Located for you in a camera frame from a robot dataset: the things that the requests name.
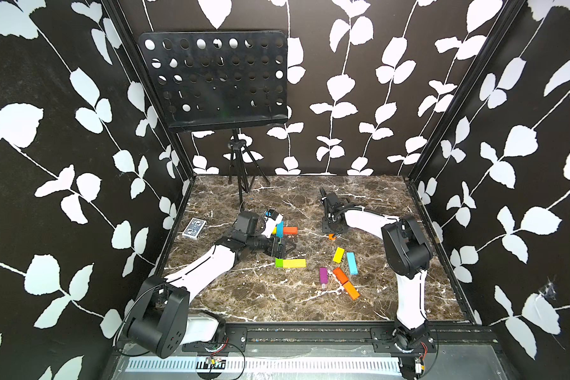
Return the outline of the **teal block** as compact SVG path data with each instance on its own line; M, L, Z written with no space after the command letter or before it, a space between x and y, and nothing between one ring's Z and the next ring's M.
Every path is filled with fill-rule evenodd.
M283 222L279 223L275 228L275 235L279 238L284 236L284 224Z

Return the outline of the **red-orange block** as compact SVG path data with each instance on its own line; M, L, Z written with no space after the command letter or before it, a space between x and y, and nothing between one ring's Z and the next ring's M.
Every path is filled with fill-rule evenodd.
M285 235L296 235L298 233L298 228L294 226L288 226L283 228L283 233Z

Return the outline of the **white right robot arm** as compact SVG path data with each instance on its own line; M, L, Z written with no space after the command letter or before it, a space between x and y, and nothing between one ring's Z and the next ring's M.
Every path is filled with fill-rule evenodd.
M340 235L358 229L383 240L386 263L397 278L397 313L392 341L403 353L421 345L428 334L425 280L432 252L419 223L411 215L382 215L319 189L324 209L321 228Z

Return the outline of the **long yellow block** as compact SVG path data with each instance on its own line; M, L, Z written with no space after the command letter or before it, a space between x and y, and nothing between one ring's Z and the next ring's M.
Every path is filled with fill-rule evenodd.
M283 260L284 269L300 269L305 267L307 267L307 261L305 259Z

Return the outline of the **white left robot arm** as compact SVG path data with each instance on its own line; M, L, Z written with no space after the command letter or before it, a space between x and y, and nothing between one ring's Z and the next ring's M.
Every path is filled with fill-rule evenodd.
M264 215L240 212L230 228L207 253L178 272L163 278L152 275L142 283L131 309L125 314L114 348L126 339L161 359L182 345L196 342L226 347L225 321L213 313L192 313L190 303L214 280L229 272L247 253L262 252L283 259L295 248L272 231L283 215L269 209Z

